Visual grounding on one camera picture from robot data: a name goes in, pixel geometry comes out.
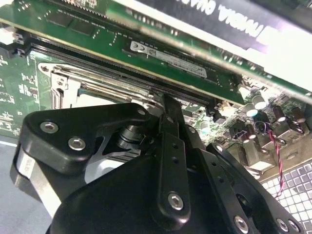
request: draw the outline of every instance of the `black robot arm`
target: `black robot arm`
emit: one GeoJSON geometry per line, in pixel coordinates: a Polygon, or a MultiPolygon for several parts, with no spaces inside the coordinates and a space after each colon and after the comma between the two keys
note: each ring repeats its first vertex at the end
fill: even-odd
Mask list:
{"type": "Polygon", "coordinates": [[[14,184],[42,201],[48,234],[282,234],[300,224],[218,144],[203,145],[180,103],[157,118],[140,105],[35,112],[23,123],[14,184]],[[140,155],[86,184],[88,164],[140,155]]]}

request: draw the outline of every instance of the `white grid surface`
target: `white grid surface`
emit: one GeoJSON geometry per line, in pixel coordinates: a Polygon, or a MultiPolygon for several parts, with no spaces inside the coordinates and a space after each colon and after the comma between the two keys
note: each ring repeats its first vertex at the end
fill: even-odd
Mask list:
{"type": "MultiPolygon", "coordinates": [[[[284,191],[276,200],[312,234],[312,164],[311,161],[284,173],[284,191]]],[[[279,191],[279,178],[262,184],[272,195],[279,191]]]]}

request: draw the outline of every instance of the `electrolytic capacitor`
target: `electrolytic capacitor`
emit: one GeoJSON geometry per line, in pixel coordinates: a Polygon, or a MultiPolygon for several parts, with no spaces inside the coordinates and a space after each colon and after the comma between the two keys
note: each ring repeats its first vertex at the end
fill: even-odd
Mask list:
{"type": "Polygon", "coordinates": [[[247,136],[249,139],[255,139],[257,137],[257,135],[254,132],[254,127],[252,124],[247,124],[246,129],[247,129],[247,136]]]}
{"type": "Polygon", "coordinates": [[[249,138],[248,138],[247,134],[242,135],[242,141],[243,141],[243,143],[249,142],[249,138]]]}
{"type": "Polygon", "coordinates": [[[254,117],[256,114],[258,114],[258,111],[255,109],[252,102],[249,102],[245,105],[245,112],[248,117],[254,117]]]}
{"type": "Polygon", "coordinates": [[[255,109],[262,110],[267,107],[267,103],[265,102],[262,95],[256,95],[253,97],[253,104],[255,109]]]}
{"type": "Polygon", "coordinates": [[[303,113],[299,107],[294,107],[292,109],[292,115],[294,117],[294,121],[297,123],[304,123],[306,121],[306,118],[303,116],[303,113]]]}
{"type": "Polygon", "coordinates": [[[277,119],[278,122],[283,122],[286,120],[284,112],[280,106],[274,106],[272,108],[272,111],[273,111],[275,118],[277,119]]]}
{"type": "Polygon", "coordinates": [[[209,122],[208,121],[202,121],[200,123],[200,129],[201,129],[202,134],[204,134],[204,135],[208,134],[210,131],[209,122]]]}

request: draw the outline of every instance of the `gray surface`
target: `gray surface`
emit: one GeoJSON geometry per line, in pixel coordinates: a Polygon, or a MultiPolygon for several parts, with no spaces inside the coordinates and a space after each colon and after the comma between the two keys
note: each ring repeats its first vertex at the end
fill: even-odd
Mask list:
{"type": "Polygon", "coordinates": [[[51,218],[42,203],[14,187],[10,168],[15,147],[2,141],[14,140],[0,136],[0,234],[45,234],[51,218]]]}
{"type": "MultiPolygon", "coordinates": [[[[312,160],[284,172],[284,190],[276,200],[302,224],[307,234],[312,234],[312,160]]],[[[276,196],[279,177],[262,183],[263,187],[276,196]]]]}

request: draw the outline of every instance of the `chip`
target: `chip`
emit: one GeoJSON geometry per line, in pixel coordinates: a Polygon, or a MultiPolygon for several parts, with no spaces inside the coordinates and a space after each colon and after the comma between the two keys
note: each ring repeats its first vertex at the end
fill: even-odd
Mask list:
{"type": "Polygon", "coordinates": [[[47,16],[47,21],[62,26],[64,28],[67,28],[73,21],[73,18],[63,13],[54,12],[47,16]]]}
{"type": "Polygon", "coordinates": [[[84,21],[77,21],[75,25],[72,27],[73,31],[76,31],[78,33],[90,36],[94,32],[95,27],[84,21]]]}

